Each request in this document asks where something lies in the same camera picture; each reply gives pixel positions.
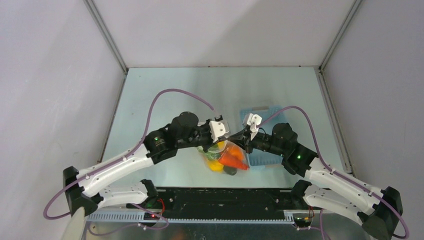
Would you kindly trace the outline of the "yellow lemon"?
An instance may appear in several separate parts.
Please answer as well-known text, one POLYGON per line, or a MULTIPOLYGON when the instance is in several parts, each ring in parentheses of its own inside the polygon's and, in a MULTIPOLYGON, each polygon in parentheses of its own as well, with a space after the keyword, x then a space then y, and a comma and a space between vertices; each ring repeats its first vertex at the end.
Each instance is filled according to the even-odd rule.
POLYGON ((207 166, 209 167, 209 169, 213 172, 222 172, 224 165, 221 164, 218 161, 207 161, 207 166))

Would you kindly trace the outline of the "dark green avocado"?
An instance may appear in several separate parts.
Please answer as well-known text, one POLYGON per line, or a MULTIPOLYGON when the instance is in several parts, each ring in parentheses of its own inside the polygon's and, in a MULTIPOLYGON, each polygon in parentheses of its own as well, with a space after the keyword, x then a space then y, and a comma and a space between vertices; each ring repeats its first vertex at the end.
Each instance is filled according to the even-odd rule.
POLYGON ((230 166, 224 166, 223 167, 223 171, 227 174, 227 175, 230 175, 230 176, 234 176, 234 175, 236 175, 237 174, 237 172, 238 172, 238 169, 237 168, 234 168, 234 167, 230 167, 230 166))

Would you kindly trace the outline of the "clear dotted zip top bag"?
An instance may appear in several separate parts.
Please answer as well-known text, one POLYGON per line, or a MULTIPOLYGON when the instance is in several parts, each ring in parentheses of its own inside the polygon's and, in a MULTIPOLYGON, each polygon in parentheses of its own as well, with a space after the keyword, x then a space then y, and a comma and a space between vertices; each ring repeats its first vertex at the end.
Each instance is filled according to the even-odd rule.
POLYGON ((196 149, 212 172, 234 176, 240 171, 250 169, 244 151, 230 141, 218 142, 207 151, 201 146, 196 149))

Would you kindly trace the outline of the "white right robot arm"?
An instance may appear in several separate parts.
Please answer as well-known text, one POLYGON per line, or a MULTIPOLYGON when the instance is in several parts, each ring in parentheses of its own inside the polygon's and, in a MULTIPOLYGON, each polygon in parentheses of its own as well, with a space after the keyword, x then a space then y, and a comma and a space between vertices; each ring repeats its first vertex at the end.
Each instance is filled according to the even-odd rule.
POLYGON ((291 191, 297 209, 318 207, 359 224, 376 240, 390 240, 403 214, 401 195, 339 172, 320 159, 317 152, 298 143, 298 135, 288 123, 276 124, 271 133, 252 132, 246 126, 229 141, 250 154, 254 149, 282 157, 281 164, 292 175, 302 177, 291 191))

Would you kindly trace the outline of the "green pepper stem piece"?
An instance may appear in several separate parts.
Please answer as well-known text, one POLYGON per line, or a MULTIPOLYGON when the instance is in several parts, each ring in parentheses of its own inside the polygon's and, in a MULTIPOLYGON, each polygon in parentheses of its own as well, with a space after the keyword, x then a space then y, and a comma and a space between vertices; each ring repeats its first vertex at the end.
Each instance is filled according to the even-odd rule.
POLYGON ((221 157, 222 151, 223 149, 218 144, 215 144, 211 146, 207 151, 201 150, 200 153, 203 154, 210 161, 216 161, 221 157))

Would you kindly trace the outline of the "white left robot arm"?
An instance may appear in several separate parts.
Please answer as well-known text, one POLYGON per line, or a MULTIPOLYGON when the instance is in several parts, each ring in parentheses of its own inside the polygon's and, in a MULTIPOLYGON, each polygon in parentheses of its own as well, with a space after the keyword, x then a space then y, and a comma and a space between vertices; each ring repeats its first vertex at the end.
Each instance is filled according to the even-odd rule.
POLYGON ((111 184, 175 157, 179 149, 202 147, 208 150, 229 132, 228 123, 221 116, 201 123, 194 113, 186 111, 166 126, 151 131, 133 150, 82 170, 73 166, 66 168, 63 183, 70 214, 83 208, 88 216, 100 208, 122 204, 153 208, 159 197, 151 180, 142 179, 127 186, 111 184))

